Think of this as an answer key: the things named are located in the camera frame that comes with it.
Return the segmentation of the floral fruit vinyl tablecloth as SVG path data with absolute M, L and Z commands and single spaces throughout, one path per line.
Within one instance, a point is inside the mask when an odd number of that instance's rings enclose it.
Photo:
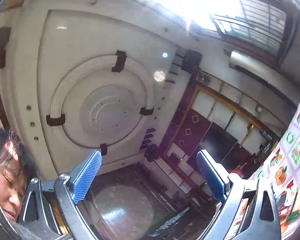
M 251 161 L 233 170 L 241 178 L 270 183 L 280 219 L 281 238 L 289 239 L 300 225 L 300 103 L 280 140 L 264 131 L 266 141 Z

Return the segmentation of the black television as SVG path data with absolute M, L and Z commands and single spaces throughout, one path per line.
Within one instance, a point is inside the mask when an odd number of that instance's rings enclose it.
M 238 160 L 234 157 L 232 150 L 237 142 L 235 137 L 213 122 L 187 163 L 198 171 L 196 155 L 200 150 L 207 150 L 215 162 L 222 164 L 227 171 L 234 170 L 238 165 Z

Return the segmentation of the round ceiling medallion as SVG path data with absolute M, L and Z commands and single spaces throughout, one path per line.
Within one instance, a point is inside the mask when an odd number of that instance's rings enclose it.
M 118 50 L 68 72 L 53 95 L 46 123 L 65 144 L 106 154 L 133 140 L 153 110 L 153 76 Z

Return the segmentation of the white air conditioner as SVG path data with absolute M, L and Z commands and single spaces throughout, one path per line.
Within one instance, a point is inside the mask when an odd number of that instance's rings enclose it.
M 264 63 L 233 50 L 230 54 L 229 67 L 267 87 L 290 107 L 298 106 L 300 91 L 285 77 Z

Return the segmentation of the window with grille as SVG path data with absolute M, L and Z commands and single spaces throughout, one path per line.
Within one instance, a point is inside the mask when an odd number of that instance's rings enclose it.
M 225 0 L 212 14 L 224 35 L 248 42 L 281 60 L 294 34 L 295 16 L 284 0 Z

